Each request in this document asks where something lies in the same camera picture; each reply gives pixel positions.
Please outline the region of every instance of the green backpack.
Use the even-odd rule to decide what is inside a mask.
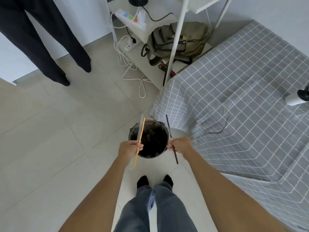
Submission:
[[[147,43],[141,50],[141,56],[147,56],[151,66],[161,62],[163,58],[171,56],[177,23],[156,28],[148,37]],[[175,60],[181,60],[187,64],[192,63],[192,57],[202,53],[209,36],[208,26],[200,22],[183,23]]]

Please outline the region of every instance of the white cabinet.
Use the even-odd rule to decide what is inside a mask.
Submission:
[[[104,0],[54,0],[54,2],[82,46],[111,32],[109,13]],[[32,16],[29,19],[53,59],[67,54],[66,50]],[[0,33],[0,78],[12,82],[36,69],[37,67]]]

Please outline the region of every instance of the forearm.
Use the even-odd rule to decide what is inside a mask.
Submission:
[[[59,232],[110,232],[126,164],[116,158]]]
[[[286,232],[282,223],[210,166],[195,150],[186,154],[218,232]]]

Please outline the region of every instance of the black chopstick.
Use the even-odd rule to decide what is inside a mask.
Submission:
[[[170,127],[169,122],[168,122],[168,129],[169,129],[170,136],[171,136],[171,138],[172,138],[172,134],[171,134],[171,127]],[[173,145],[173,144],[172,144],[172,146],[173,146],[173,151],[174,151],[174,155],[175,155],[176,163],[177,163],[177,164],[179,164],[179,163],[178,163],[178,159],[177,159],[177,155],[176,155],[176,150],[175,150],[175,147],[174,147],[174,145]]]

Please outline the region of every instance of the hand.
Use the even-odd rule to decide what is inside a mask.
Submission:
[[[187,159],[187,156],[190,155],[192,150],[194,150],[192,143],[188,137],[181,137],[175,139],[172,138],[168,144],[168,149],[170,151],[173,151],[173,145],[176,149],[176,153],[181,153],[185,159]]]
[[[130,159],[136,154],[136,150],[141,151],[144,144],[139,143],[137,140],[131,140],[120,143],[118,150],[118,157],[125,161],[125,164],[128,165]]]

